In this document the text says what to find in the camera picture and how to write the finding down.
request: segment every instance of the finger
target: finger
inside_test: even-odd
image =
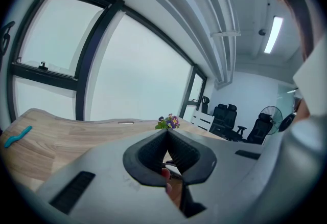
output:
[[[166,192],[167,192],[167,194],[169,194],[170,192],[172,192],[172,185],[170,185],[169,183],[167,183]]]
[[[162,176],[164,176],[167,180],[170,179],[170,171],[166,168],[162,168],[161,170]]]

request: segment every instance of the wooden desk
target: wooden desk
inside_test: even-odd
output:
[[[222,139],[183,119],[179,119],[179,122],[180,129]],[[13,178],[36,191],[52,173],[90,148],[154,130],[156,124],[157,121],[154,120],[135,119],[74,121],[33,108],[15,120],[1,135],[0,154]],[[10,136],[19,135],[29,125],[33,128],[21,140],[13,143],[9,148],[4,147]]]

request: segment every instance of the black window frame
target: black window frame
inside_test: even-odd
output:
[[[84,46],[78,59],[74,76],[60,74],[48,70],[42,70],[17,62],[19,52],[21,50],[21,46],[28,31],[28,28],[44,1],[45,0],[33,1],[27,12],[25,13],[13,40],[9,56],[7,73],[7,105],[11,122],[16,119],[13,92],[13,76],[18,76],[43,84],[76,91],[75,118],[76,120],[80,121],[84,120],[85,94],[92,61],[106,28],[108,27],[116,13],[119,11],[125,11],[128,16],[132,17],[133,19],[147,27],[149,30],[151,30],[153,33],[155,33],[157,36],[159,36],[193,67],[191,79],[188,82],[188,89],[186,90],[186,95],[184,97],[182,109],[179,116],[181,118],[183,117],[186,106],[190,105],[190,103],[192,103],[192,105],[196,105],[197,110],[199,109],[206,83],[205,74],[170,37],[168,37],[160,28],[158,28],[155,24],[143,17],[141,14],[126,6],[123,0],[78,0],[101,7],[104,9],[104,11],[97,19],[84,43]],[[191,93],[195,74],[198,74],[203,79],[203,85],[199,101],[197,103],[189,101],[189,96]]]

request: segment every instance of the ceiling light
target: ceiling light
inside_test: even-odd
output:
[[[265,53],[269,54],[271,52],[272,48],[274,47],[274,44],[277,40],[279,31],[281,30],[282,23],[283,23],[282,17],[274,17],[274,22],[272,24],[272,29],[270,32],[268,43],[265,48]]]

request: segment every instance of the electric fan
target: electric fan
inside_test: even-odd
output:
[[[283,115],[279,108],[275,106],[268,106],[265,107],[260,113],[264,113],[267,115],[270,115],[272,128],[269,131],[268,135],[272,135],[276,133],[276,131],[279,129],[279,126],[281,125],[283,121]]]

